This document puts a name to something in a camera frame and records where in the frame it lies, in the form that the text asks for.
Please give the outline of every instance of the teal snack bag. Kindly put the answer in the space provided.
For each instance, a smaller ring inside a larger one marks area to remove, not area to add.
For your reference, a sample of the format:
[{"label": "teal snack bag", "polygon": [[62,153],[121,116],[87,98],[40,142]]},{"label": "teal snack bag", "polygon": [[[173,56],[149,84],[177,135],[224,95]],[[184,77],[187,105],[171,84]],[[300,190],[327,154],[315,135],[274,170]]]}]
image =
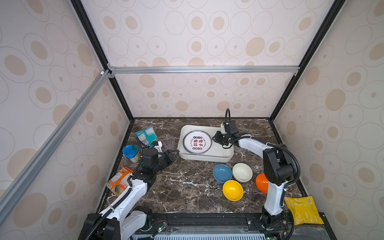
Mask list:
[{"label": "teal snack bag", "polygon": [[151,145],[152,142],[157,141],[157,136],[153,127],[138,131],[136,135],[145,145]]}]

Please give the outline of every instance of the black cable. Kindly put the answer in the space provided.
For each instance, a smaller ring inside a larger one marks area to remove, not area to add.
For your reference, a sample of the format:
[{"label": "black cable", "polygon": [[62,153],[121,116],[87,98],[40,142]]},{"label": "black cable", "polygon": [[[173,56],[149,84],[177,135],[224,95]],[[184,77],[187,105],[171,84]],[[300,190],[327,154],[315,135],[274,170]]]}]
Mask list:
[{"label": "black cable", "polygon": [[139,159],[139,164],[136,167],[135,171],[133,171],[131,177],[139,170],[139,168],[140,168],[140,166],[141,166],[141,164],[143,162],[143,157],[142,157],[143,156],[143,149],[142,149],[142,146],[141,146],[143,143],[139,140],[139,138],[137,137],[136,134],[135,134],[135,138],[136,138],[137,142],[139,143],[140,159]]},{"label": "black cable", "polygon": [[[130,186],[130,188],[128,189],[128,191],[124,194],[124,196],[115,204],[112,206],[113,209],[115,209],[116,207],[118,207],[123,201],[124,199],[126,199],[128,197],[128,195],[131,193],[132,191],[132,182],[130,180],[128,180],[128,184]],[[111,212],[113,212],[112,209],[109,209],[97,222],[95,225],[93,225],[92,229],[90,230],[90,232],[88,233],[87,237],[85,238],[85,240],[91,240],[93,234],[96,232],[97,228],[100,226],[101,223],[103,223],[105,221],[105,219],[108,217],[109,214],[111,214]]]},{"label": "black cable", "polygon": [[231,112],[230,112],[229,108],[227,108],[225,111],[225,122],[228,122],[229,120],[231,120]]},{"label": "black cable", "polygon": [[153,239],[159,232],[155,232],[151,237],[138,238],[137,240],[150,240]]},{"label": "black cable", "polygon": [[[300,165],[299,165],[299,162],[297,161],[296,157],[286,148],[283,148],[283,147],[280,147],[280,146],[277,146],[275,144],[272,144],[272,143],[268,143],[267,144],[268,146],[271,146],[271,147],[275,147],[281,151],[284,151],[286,152],[293,160],[293,162],[295,163],[295,166],[296,166],[296,174],[295,174],[295,177],[292,181],[289,181],[287,182],[285,185],[284,185],[284,189],[286,190],[287,187],[289,187],[290,185],[292,184],[295,184],[297,183],[297,181],[299,181],[299,178],[300,178]],[[283,206],[284,204],[284,195],[281,196],[281,199],[280,199],[280,206]]]},{"label": "black cable", "polygon": [[230,149],[233,146],[233,143],[229,147],[224,147],[224,145],[221,145],[224,149]]},{"label": "black cable", "polygon": [[134,137],[136,138],[137,142],[139,143],[139,147],[143,145],[145,148],[149,148],[149,146],[145,145],[142,141],[140,141],[139,137],[135,134]]},{"label": "black cable", "polygon": [[291,231],[289,232],[288,236],[286,236],[286,237],[284,238],[284,240],[288,240],[288,239],[290,239],[291,236],[292,236],[292,234],[293,234],[293,230],[295,229],[295,219],[293,218],[293,214],[292,214],[292,212],[291,212],[290,209],[288,209],[288,212],[289,212],[289,215],[290,215],[291,220],[292,220],[292,227],[291,227]]}]

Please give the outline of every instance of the metal rail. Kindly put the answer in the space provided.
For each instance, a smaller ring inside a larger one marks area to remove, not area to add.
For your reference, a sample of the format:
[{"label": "metal rail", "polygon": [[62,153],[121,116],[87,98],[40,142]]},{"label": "metal rail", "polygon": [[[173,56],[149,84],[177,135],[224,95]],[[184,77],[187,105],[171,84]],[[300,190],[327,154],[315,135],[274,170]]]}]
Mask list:
[{"label": "metal rail", "polygon": [[76,123],[78,118],[84,112],[85,108],[91,102],[101,85],[111,75],[109,70],[102,72],[92,85],[85,91],[79,101],[69,111],[67,116],[57,126],[50,137],[45,141],[44,145],[31,159],[30,163],[23,169],[23,172],[12,182],[10,187],[4,193],[0,201],[0,226],[11,213],[13,208],[23,197],[33,180],[40,173],[44,165],[48,162],[52,154],[60,145],[63,138],[71,130],[72,126]]},{"label": "metal rail", "polygon": [[111,67],[112,74],[133,73],[297,73],[299,66],[203,66],[203,67]]}]

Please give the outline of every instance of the orange bowl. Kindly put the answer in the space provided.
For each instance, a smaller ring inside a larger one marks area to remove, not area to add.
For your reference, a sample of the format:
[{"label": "orange bowl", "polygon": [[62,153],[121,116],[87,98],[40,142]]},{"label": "orange bowl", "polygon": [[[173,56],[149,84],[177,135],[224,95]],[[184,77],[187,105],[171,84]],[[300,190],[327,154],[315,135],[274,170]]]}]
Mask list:
[{"label": "orange bowl", "polygon": [[265,174],[259,174],[256,177],[256,186],[263,193],[268,193],[268,179],[265,177]]}]

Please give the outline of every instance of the plate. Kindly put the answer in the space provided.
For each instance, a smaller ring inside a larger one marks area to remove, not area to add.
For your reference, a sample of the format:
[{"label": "plate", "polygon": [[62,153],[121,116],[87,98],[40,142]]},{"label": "plate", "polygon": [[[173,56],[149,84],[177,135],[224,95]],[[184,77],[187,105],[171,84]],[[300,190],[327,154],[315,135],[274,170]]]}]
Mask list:
[{"label": "plate", "polygon": [[203,154],[212,146],[212,139],[208,133],[200,130],[189,132],[183,140],[184,148],[192,154]]}]

